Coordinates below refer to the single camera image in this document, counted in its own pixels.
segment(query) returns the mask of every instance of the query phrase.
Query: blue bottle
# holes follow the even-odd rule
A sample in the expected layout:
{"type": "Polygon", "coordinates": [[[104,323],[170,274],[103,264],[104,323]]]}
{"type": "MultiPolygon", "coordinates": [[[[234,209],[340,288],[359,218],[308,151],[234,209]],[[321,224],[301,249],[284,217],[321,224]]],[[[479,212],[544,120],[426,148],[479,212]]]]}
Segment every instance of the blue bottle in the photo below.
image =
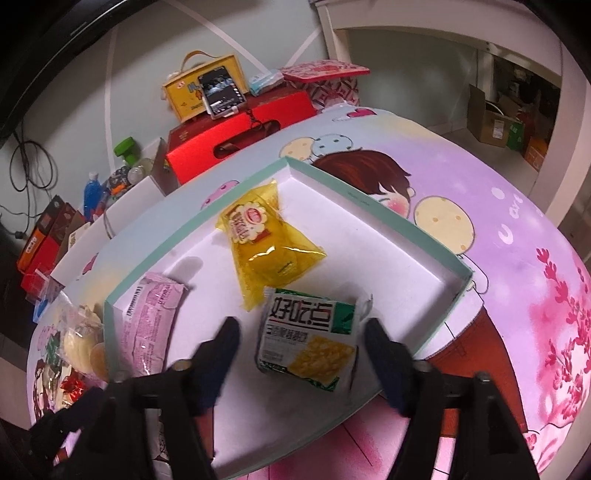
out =
{"type": "Polygon", "coordinates": [[[84,187],[84,218],[87,222],[92,222],[92,215],[99,205],[100,198],[103,195],[103,187],[99,183],[99,174],[91,171],[88,174],[88,182],[84,187]]]}

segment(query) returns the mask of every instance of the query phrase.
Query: yellow cartoon circle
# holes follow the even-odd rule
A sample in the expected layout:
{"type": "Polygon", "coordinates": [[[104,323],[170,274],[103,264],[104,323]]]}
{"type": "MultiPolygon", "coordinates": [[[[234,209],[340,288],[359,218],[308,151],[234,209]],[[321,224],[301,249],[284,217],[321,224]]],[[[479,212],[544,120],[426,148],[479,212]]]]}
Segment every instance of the yellow cartoon circle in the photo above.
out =
{"type": "Polygon", "coordinates": [[[312,155],[312,143],[314,143],[314,139],[310,137],[296,138],[281,149],[279,156],[301,161],[308,160],[312,155]]]}
{"type": "Polygon", "coordinates": [[[414,223],[456,255],[474,243],[474,226],[457,204],[444,197],[427,197],[414,209],[414,223]]]}

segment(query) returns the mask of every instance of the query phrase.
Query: smartphone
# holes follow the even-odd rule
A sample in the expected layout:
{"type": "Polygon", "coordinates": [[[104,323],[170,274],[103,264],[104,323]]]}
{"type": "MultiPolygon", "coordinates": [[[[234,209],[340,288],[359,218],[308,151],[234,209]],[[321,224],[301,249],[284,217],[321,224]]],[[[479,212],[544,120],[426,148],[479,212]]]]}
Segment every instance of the smartphone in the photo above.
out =
{"type": "Polygon", "coordinates": [[[246,98],[226,67],[217,67],[198,77],[203,91],[203,103],[212,118],[227,115],[233,107],[246,103],[246,98]]]}

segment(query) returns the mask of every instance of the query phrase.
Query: green box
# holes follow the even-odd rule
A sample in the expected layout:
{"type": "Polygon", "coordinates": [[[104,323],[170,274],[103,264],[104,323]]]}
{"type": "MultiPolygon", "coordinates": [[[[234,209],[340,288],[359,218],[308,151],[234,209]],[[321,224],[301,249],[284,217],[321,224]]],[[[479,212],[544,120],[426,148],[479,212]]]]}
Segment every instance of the green box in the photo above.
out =
{"type": "Polygon", "coordinates": [[[523,150],[523,135],[525,131],[525,125],[523,122],[516,120],[509,127],[509,137],[507,138],[507,147],[511,150],[522,151],[523,150]]]}

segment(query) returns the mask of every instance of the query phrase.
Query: box handle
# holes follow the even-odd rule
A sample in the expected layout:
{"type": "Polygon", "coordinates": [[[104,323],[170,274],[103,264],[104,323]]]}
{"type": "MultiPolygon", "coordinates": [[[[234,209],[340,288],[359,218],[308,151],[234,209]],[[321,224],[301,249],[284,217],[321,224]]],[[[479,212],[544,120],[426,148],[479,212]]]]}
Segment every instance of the box handle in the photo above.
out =
{"type": "Polygon", "coordinates": [[[218,160],[223,160],[233,153],[278,132],[280,129],[281,124],[277,120],[269,120],[257,127],[249,128],[244,132],[240,132],[238,135],[234,135],[228,140],[218,143],[213,147],[213,156],[218,160]]]}
{"type": "MultiPolygon", "coordinates": [[[[187,53],[185,55],[185,58],[183,59],[183,62],[181,64],[181,69],[177,72],[172,72],[169,75],[166,75],[166,81],[169,81],[171,78],[175,78],[178,75],[181,75],[181,73],[184,72],[185,64],[187,63],[187,61],[191,57],[194,57],[195,55],[205,55],[206,57],[209,57],[211,59],[218,59],[219,58],[219,57],[215,57],[213,55],[210,55],[209,53],[205,53],[203,50],[190,51],[189,53],[187,53]]],[[[164,85],[162,85],[162,89],[160,90],[160,99],[166,100],[166,88],[164,88],[164,85]]]]}
{"type": "Polygon", "coordinates": [[[178,72],[175,72],[175,74],[176,74],[176,75],[178,75],[178,74],[180,74],[180,73],[184,72],[184,67],[185,67],[185,64],[187,63],[187,61],[188,61],[188,60],[189,60],[191,57],[194,57],[195,55],[205,55],[206,57],[209,57],[209,58],[211,58],[211,59],[216,59],[216,58],[218,58],[218,57],[214,57],[213,55],[210,55],[209,53],[205,53],[203,50],[193,50],[193,51],[190,51],[189,53],[187,53],[187,54],[185,55],[185,58],[183,59],[183,62],[182,62],[182,64],[181,64],[181,69],[180,69],[178,72]]]}

